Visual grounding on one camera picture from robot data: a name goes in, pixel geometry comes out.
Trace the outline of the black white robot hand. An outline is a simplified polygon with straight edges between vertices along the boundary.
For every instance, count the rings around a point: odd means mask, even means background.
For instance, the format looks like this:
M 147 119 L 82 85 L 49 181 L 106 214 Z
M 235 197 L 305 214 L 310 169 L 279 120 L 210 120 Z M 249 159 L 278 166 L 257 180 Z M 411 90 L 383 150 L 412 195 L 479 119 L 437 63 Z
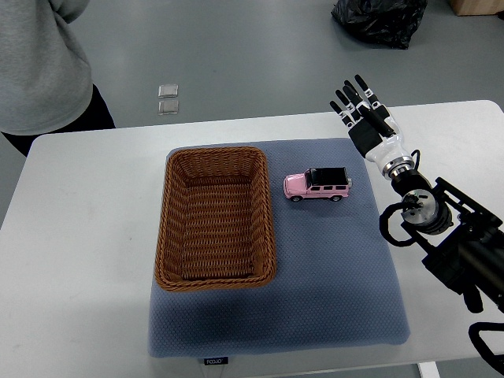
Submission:
M 403 147 L 402 132 L 389 109 L 379 105 L 379 99 L 360 75 L 354 78 L 369 102 L 345 80 L 343 89 L 335 91 L 345 109 L 335 101 L 330 101 L 329 105 L 349 128 L 348 134 L 359 154 L 375 163 L 381 174 L 411 170 L 412 157 Z

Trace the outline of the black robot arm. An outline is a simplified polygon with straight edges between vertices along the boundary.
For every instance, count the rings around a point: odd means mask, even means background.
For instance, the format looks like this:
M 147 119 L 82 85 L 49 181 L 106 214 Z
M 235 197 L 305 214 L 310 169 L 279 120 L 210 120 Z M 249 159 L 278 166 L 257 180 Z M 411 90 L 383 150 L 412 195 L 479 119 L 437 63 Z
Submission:
M 336 91 L 339 101 L 330 106 L 358 153 L 401 198 L 380 215 L 381 235 L 393 246 L 420 246 L 424 267 L 461 295 L 470 312 L 482 312 L 483 295 L 502 309 L 502 221 L 444 179 L 430 184 L 418 170 L 420 151 L 406 151 L 388 108 L 360 76 L 354 79 Z

